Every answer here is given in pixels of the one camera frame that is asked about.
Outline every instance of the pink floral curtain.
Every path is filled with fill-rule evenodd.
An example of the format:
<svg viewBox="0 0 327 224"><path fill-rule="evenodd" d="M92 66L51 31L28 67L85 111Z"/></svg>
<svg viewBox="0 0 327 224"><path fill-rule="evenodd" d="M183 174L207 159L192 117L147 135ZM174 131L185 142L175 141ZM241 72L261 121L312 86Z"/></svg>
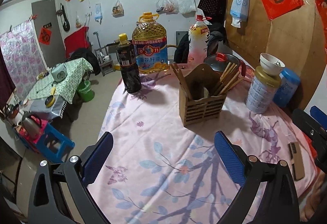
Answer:
<svg viewBox="0 0 327 224"><path fill-rule="evenodd" d="M23 98L36 83L39 73L45 70L32 22L25 21L1 35L0 47L17 94Z"/></svg>

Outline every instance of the wooden board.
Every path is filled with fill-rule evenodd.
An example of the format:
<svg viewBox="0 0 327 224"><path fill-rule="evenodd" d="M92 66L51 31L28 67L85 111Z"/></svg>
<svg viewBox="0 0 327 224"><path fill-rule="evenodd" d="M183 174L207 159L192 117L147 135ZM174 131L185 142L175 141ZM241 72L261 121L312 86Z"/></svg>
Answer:
<svg viewBox="0 0 327 224"><path fill-rule="evenodd" d="M232 1L228 0L226 12L230 47L254 68L260 64L261 53L269 53L281 59L287 68L301 78L301 85L289 104L290 109L304 109L326 66L323 25L315 0L303 0L305 5L300 9L273 21L268 19L261 0L250 0L249 18L247 22L241 22L241 28L231 26Z"/></svg>

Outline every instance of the bird print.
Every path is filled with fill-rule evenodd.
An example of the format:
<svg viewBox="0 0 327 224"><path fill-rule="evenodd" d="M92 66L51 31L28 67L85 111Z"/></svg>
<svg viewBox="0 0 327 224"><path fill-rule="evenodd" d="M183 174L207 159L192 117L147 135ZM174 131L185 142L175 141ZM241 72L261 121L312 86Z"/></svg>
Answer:
<svg viewBox="0 0 327 224"><path fill-rule="evenodd" d="M127 171L127 168L122 167L122 166L118 166L117 168L114 168L114 167L110 167L107 165L106 165L106 167L113 171L113 175L110 177L110 179L108 181L108 185L117 183L117 182L122 182L122 181L126 182L127 177L125 176L125 174L123 174L123 172Z"/></svg>
<svg viewBox="0 0 327 224"><path fill-rule="evenodd" d="M263 125L251 118L251 112L249 112L249 120L252 122L252 127L251 131L258 137L266 139L269 143L271 143L271 149L270 150L265 150L263 151L260 155L259 158L262 159L264 154L267 154L265 158L265 162L267 163L277 163L279 161L279 156L277 153L281 149L281 147L278 147L278 135L274 130L275 125L278 123L276 121L273 126L270 126L269 129L266 129L263 127Z"/></svg>

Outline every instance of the soy sauce bottle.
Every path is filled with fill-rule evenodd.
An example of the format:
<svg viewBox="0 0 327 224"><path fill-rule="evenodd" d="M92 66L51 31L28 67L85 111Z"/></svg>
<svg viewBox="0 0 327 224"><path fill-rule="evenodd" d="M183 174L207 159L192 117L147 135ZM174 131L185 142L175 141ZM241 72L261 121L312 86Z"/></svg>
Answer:
<svg viewBox="0 0 327 224"><path fill-rule="evenodd" d="M127 40L127 35L119 35L117 56L120 64L120 72L128 93L138 92L142 85L139 74L139 67L136 63L134 46Z"/></svg>

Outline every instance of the door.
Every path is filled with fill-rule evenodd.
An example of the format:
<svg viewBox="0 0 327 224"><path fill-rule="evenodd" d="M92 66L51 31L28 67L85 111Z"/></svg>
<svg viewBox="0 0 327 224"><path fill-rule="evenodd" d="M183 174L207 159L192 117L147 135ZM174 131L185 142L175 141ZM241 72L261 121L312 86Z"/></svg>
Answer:
<svg viewBox="0 0 327 224"><path fill-rule="evenodd" d="M38 37L41 28L51 23L51 27L48 28L52 32L50 44L40 43L46 65L53 67L58 63L63 63L66 60L66 53L56 15L55 0L33 2L32 13L33 15L38 15L37 19L34 20L35 31Z"/></svg>

